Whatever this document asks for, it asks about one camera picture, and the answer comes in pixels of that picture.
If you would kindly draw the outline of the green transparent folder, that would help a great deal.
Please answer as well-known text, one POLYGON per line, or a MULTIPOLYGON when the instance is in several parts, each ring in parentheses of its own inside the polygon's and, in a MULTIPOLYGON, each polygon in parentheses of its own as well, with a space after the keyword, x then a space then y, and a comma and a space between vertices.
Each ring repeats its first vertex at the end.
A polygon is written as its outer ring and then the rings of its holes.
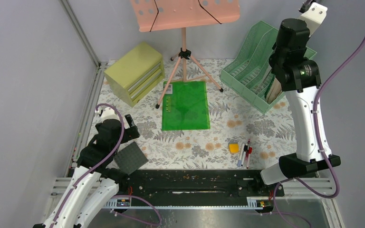
POLYGON ((207 88, 204 81, 179 81, 169 84, 163 97, 161 129, 210 129, 207 88))

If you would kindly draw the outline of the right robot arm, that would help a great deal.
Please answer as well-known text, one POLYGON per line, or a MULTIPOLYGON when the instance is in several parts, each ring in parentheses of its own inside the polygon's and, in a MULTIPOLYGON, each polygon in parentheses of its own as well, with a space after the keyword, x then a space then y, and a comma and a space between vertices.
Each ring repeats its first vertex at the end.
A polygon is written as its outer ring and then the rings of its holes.
POLYGON ((254 191, 261 196, 272 190, 272 184, 341 164, 340 157, 333 155, 328 145, 318 108, 320 71, 317 63, 306 57, 307 42, 326 18, 327 7, 307 0, 299 11, 299 18, 281 22, 269 58, 271 72, 292 108, 297 149, 261 171, 261 178, 253 183, 254 191))

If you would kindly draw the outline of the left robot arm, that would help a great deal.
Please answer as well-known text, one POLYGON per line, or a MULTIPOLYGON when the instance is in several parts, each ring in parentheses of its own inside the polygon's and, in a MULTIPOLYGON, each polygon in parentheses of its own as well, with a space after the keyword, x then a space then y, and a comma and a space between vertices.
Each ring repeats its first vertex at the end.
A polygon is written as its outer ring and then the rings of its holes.
POLYGON ((140 136, 131 115, 98 104, 98 133, 80 152, 69 185, 56 207, 36 228, 86 228, 107 201, 128 191, 126 173, 107 166, 121 144, 140 136))

